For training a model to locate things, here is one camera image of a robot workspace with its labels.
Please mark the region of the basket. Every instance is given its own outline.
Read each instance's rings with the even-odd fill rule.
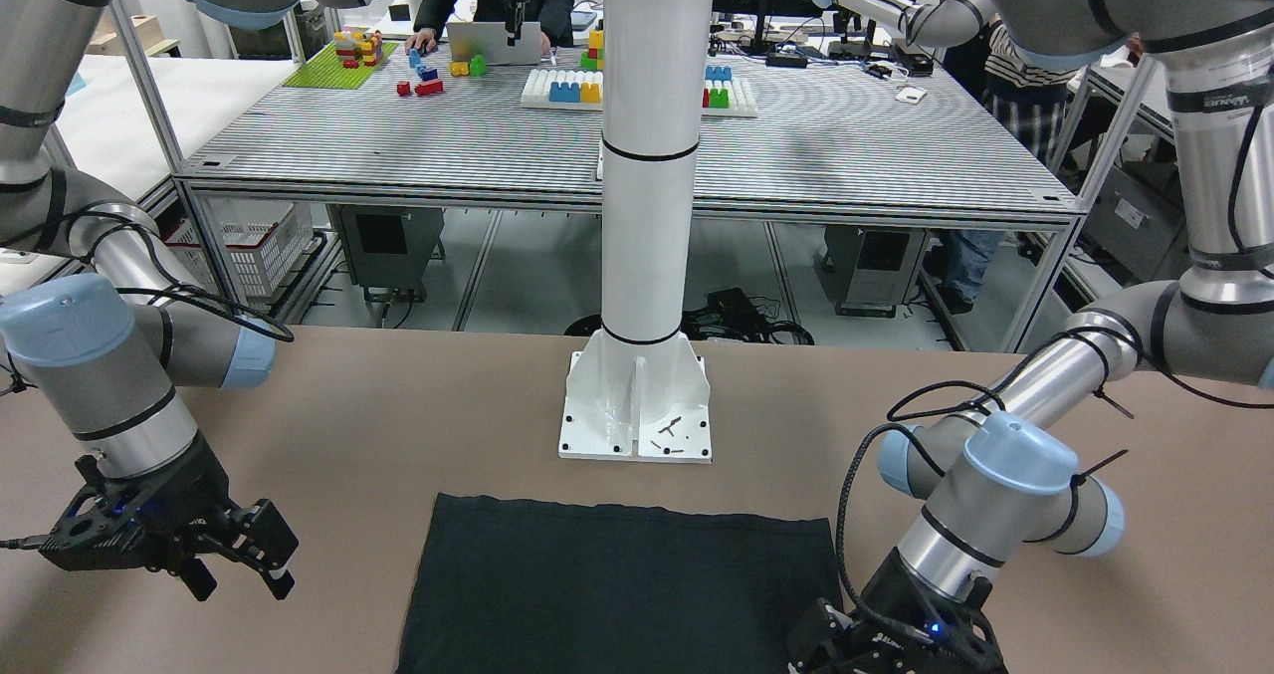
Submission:
[[[313,237],[310,208],[287,201],[232,201],[213,212],[243,293],[252,298],[274,296]],[[178,222],[163,242],[201,284],[217,283],[192,222]]]

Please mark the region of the white lego baseplate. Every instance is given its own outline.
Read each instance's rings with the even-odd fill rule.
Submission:
[[[554,102],[550,98],[555,84],[566,85],[572,97],[596,88],[596,102],[587,102],[582,97],[578,102]],[[705,107],[705,116],[761,116],[757,108],[757,97],[752,90],[752,84],[740,76],[731,80],[705,80],[703,88],[707,92],[719,89],[729,98],[729,107]],[[531,70],[526,76],[526,85],[522,88],[522,107],[529,108],[566,108],[575,112],[600,112],[605,102],[605,85],[601,71],[587,70]]]

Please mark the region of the person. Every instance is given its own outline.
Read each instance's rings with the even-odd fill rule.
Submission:
[[[1061,134],[1070,98],[1066,83],[1075,71],[1051,71],[1028,65],[1004,22],[998,18],[985,29],[985,34],[989,54],[982,68],[982,107],[1027,152],[1040,162],[1047,162],[1049,153]],[[971,45],[968,51],[978,51],[977,45]],[[973,302],[982,290],[986,269],[1003,238],[1001,231],[940,231],[941,247],[925,257],[925,270],[941,279],[938,296],[953,316],[973,310]]]
[[[438,36],[455,6],[456,0],[420,0],[412,25],[415,33],[409,36],[405,48],[419,48],[420,54],[437,51]],[[553,47],[575,47],[571,29],[573,6],[575,0],[529,0],[526,4],[526,20],[540,24],[540,47],[544,54]],[[505,0],[478,0],[474,20],[505,22]]]

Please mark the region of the black jacket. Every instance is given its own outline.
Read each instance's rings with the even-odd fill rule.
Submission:
[[[420,10],[415,17],[415,29],[432,27],[433,32],[442,34],[442,25],[447,17],[455,10],[456,0],[422,0]],[[549,34],[549,42],[554,47],[575,47],[571,29],[571,8],[575,0],[529,0],[526,4],[526,20],[539,22],[540,29]],[[505,22],[505,0],[478,0],[478,11],[474,13],[478,22]]]

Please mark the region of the gray box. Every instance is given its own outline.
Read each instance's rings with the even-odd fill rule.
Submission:
[[[327,206],[349,262],[349,278],[363,288],[418,289],[440,246],[441,208]]]
[[[1190,266],[1178,201],[1120,169],[1107,176],[1083,233],[1143,283],[1178,279]]]
[[[891,319],[916,283],[924,229],[828,226],[824,284],[841,316]]]

